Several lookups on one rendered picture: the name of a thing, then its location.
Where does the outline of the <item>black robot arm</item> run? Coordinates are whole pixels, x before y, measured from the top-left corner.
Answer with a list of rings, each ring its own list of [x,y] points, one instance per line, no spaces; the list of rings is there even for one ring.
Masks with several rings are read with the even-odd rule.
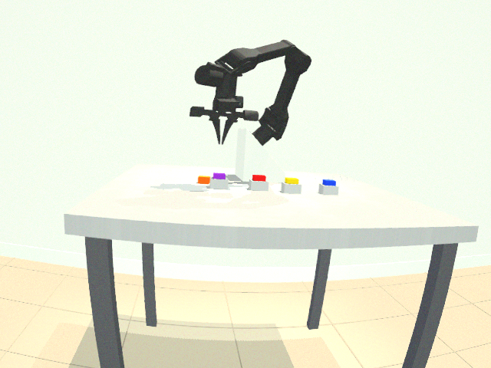
[[[279,86],[274,104],[266,107],[261,116],[260,127],[252,135],[264,146],[269,140],[282,138],[288,123],[288,106],[297,86],[299,76],[305,73],[311,65],[311,56],[297,48],[287,40],[264,45],[253,49],[236,48],[223,55],[214,63],[207,62],[196,69],[194,78],[197,84],[207,87],[230,88],[237,90],[238,77],[245,74],[264,61],[285,56],[285,74]],[[225,64],[227,63],[227,64]],[[232,69],[232,68],[233,69]],[[220,96],[216,92],[213,100],[213,110],[219,113],[235,113],[236,108],[243,108],[243,96],[233,98],[233,93]]]

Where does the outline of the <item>red button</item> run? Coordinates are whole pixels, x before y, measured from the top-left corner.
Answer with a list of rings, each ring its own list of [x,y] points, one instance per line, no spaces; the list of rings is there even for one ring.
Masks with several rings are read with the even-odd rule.
[[[268,191],[269,181],[266,180],[266,176],[252,175],[252,179],[249,179],[249,189],[252,191]]]

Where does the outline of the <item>purple button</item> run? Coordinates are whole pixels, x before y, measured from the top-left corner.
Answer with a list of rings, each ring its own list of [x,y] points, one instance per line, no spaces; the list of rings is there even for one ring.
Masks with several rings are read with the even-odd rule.
[[[229,180],[225,173],[213,173],[213,177],[209,177],[210,189],[228,189]]]

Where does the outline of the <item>yellow button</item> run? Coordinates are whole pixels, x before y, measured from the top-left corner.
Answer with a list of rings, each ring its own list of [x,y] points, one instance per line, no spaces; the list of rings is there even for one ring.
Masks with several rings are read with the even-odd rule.
[[[302,184],[298,183],[297,178],[286,178],[285,182],[282,182],[281,191],[288,194],[301,194]]]

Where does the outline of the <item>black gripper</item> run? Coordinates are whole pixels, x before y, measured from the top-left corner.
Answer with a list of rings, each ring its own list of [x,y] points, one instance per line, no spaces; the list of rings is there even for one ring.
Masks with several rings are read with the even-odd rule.
[[[220,96],[227,96],[228,93],[233,93],[233,98],[236,98],[236,90],[230,88],[219,88],[216,89],[216,92],[221,93]],[[213,122],[213,126],[216,130],[216,135],[218,139],[218,145],[220,145],[220,137],[221,137],[221,128],[220,128],[220,119],[219,117],[227,117],[226,124],[224,127],[224,131],[222,133],[221,145],[224,144],[227,133],[229,132],[230,127],[233,123],[238,123],[238,118],[242,118],[246,121],[259,121],[259,112],[255,110],[244,110],[242,112],[235,113],[219,113],[216,112],[217,109],[214,110],[204,110],[204,107],[194,107],[191,106],[189,109],[190,117],[201,117],[202,115],[209,116],[210,121]]]

